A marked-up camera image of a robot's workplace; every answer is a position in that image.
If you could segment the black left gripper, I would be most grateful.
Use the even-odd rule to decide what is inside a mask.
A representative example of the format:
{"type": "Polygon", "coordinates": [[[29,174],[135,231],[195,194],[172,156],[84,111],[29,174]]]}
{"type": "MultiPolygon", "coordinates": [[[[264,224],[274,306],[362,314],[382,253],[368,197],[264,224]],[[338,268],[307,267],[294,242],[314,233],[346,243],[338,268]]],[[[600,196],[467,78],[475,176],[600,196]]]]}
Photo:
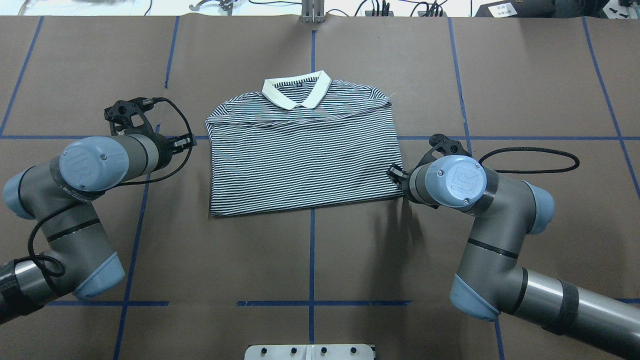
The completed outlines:
{"type": "Polygon", "coordinates": [[[156,148],[158,152],[158,163],[169,163],[173,155],[180,154],[185,150],[190,151],[197,146],[197,140],[192,133],[182,136],[166,137],[156,135],[156,148]]]}

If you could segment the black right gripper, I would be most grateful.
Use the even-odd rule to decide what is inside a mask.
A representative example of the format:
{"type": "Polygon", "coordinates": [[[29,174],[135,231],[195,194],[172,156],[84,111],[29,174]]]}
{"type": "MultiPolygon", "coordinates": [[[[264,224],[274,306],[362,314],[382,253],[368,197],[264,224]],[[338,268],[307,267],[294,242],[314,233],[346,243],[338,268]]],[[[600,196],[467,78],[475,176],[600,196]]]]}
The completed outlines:
{"type": "Polygon", "coordinates": [[[410,178],[414,173],[414,169],[406,170],[398,166],[390,166],[386,175],[393,183],[400,183],[400,189],[402,189],[403,196],[405,198],[415,198],[410,188],[410,178]]]}

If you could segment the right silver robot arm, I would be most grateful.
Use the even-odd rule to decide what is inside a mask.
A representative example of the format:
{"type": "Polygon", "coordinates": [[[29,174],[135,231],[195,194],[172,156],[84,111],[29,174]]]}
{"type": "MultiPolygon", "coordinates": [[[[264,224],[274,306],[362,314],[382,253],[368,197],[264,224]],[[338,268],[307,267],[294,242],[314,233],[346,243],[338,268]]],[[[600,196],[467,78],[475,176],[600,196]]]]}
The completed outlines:
{"type": "Polygon", "coordinates": [[[640,357],[637,307],[517,264],[525,237],[554,217],[548,191],[460,154],[410,171],[392,164],[387,176],[413,203],[473,216],[449,296],[458,310],[487,322],[505,313],[626,360],[640,357]]]}

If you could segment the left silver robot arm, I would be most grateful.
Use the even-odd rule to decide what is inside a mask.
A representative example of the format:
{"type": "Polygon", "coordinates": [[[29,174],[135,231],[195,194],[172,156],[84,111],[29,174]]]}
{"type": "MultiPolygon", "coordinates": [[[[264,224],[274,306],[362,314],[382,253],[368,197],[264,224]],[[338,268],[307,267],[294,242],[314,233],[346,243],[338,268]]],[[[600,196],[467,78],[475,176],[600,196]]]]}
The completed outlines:
{"type": "Polygon", "coordinates": [[[1,323],[68,294],[86,301],[118,285],[125,271],[93,202],[165,168],[174,154],[194,145],[187,134],[90,136],[10,178],[4,202],[36,225],[27,240],[28,255],[1,267],[1,323]]]}

